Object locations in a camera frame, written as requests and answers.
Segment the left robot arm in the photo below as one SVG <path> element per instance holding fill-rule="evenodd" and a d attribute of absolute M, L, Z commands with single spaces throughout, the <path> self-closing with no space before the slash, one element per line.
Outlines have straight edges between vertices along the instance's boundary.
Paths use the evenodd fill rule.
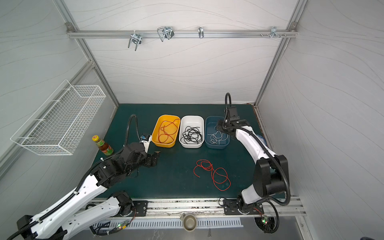
<path fill-rule="evenodd" d="M 148 142 L 125 144 L 117 154 L 94 164 L 78 185 L 59 201 L 34 216 L 17 221 L 18 230 L 9 239 L 68 240 L 84 229 L 109 217 L 135 217 L 137 207 L 125 191 L 85 211 L 80 209 L 140 167 L 155 167 L 160 153 L 148 153 Z"/>

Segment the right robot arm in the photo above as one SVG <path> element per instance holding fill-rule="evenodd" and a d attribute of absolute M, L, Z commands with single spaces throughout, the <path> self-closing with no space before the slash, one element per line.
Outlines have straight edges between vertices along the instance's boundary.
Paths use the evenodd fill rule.
<path fill-rule="evenodd" d="M 247 120 L 241 120 L 235 106 L 225 108 L 225 117 L 217 123 L 218 130 L 235 137 L 255 163 L 253 183 L 237 197 L 240 213 L 248 214 L 254 206 L 275 202 L 287 206 L 291 201 L 288 160 L 271 151 L 254 133 Z"/>

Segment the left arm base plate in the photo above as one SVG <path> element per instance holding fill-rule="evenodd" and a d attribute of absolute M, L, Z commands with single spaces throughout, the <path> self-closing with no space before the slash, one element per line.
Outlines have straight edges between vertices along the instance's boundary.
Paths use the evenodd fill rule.
<path fill-rule="evenodd" d="M 133 217 L 136 214 L 136 217 L 145 217 L 147 215 L 148 201 L 133 201 L 132 210 L 129 217 Z"/>

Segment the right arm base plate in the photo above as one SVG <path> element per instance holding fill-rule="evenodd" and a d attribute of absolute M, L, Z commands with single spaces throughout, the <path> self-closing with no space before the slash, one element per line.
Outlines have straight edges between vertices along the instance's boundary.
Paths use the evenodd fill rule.
<path fill-rule="evenodd" d="M 264 215 L 264 209 L 261 205 L 246 204 L 241 199 L 219 199 L 219 206 L 224 209 L 225 215 Z"/>

